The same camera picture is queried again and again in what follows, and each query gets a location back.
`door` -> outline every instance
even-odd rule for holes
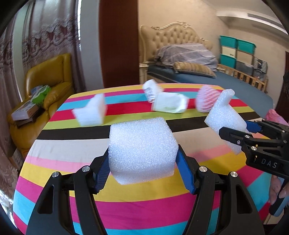
[[[288,70],[289,70],[289,52],[286,52],[285,73]],[[284,91],[284,83],[275,110],[280,116],[282,116],[285,119],[286,122],[289,121],[289,97],[286,95],[286,92]]]
[[[138,0],[100,0],[99,47],[105,88],[139,84]]]

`yellow stripe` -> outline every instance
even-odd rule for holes
[[[186,83],[161,83],[159,84],[163,88],[201,88],[202,84],[186,84]],[[223,90],[222,87],[211,85],[212,88]],[[75,98],[75,97],[82,97],[82,96],[89,96],[89,95],[95,95],[99,93],[108,93],[108,92],[115,92],[115,91],[132,91],[132,90],[141,90],[142,85],[134,85],[134,86],[125,86],[125,87],[111,87],[111,88],[105,88],[100,90],[94,90],[94,91],[87,91],[82,92],[78,94],[74,94],[69,97]]]
[[[44,187],[54,171],[30,163],[24,163],[20,176]],[[69,174],[69,172],[60,172],[61,174]],[[107,202],[148,201],[174,197],[187,192],[178,169],[175,169],[175,173],[171,177],[131,185],[120,185],[110,175],[104,189],[98,195],[94,195],[94,197],[97,201]]]
[[[246,165],[246,156],[243,152],[238,155],[229,152],[199,164],[208,167],[215,173],[227,175],[231,171],[238,171],[244,167]]]
[[[253,110],[249,107],[233,107],[238,113],[248,113],[253,112]],[[163,112],[147,112],[147,113],[128,113],[121,115],[109,115],[104,119],[105,125],[112,125],[114,123],[119,122],[127,122],[132,120],[140,120],[140,119],[149,119],[155,117],[163,117],[165,120],[172,119],[181,119],[181,118],[195,118],[195,117],[203,117],[207,116],[207,113],[200,113],[196,109],[188,109],[185,113],[163,113]],[[69,120],[61,120],[61,121],[53,121],[48,122],[44,130],[53,130],[53,129],[66,129],[66,128],[77,128],[81,127],[76,119]]]

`teal storage box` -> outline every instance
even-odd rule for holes
[[[228,37],[228,36],[220,36],[220,43],[222,47],[231,47],[237,49],[237,39]]]
[[[231,68],[235,68],[236,66],[236,58],[234,57],[230,57],[230,56],[227,56],[227,55],[223,55],[223,54],[220,54],[220,64],[221,65],[226,65],[228,67],[231,67]]]
[[[238,50],[248,52],[252,55],[255,53],[256,45],[254,43],[247,42],[247,41],[240,40],[240,39],[237,39],[237,41],[238,41]]]

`human hand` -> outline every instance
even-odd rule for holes
[[[269,201],[268,201],[271,205],[273,205],[276,202],[281,187],[282,187],[281,181],[278,179],[277,176],[272,175],[269,188]],[[279,198],[284,198],[286,196],[289,196],[289,182],[280,192]]]

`tufted headboard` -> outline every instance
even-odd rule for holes
[[[171,44],[202,43],[211,50],[213,44],[203,40],[185,22],[175,22],[165,27],[142,25],[139,30],[139,54],[141,63],[154,61],[155,53],[163,46]]]

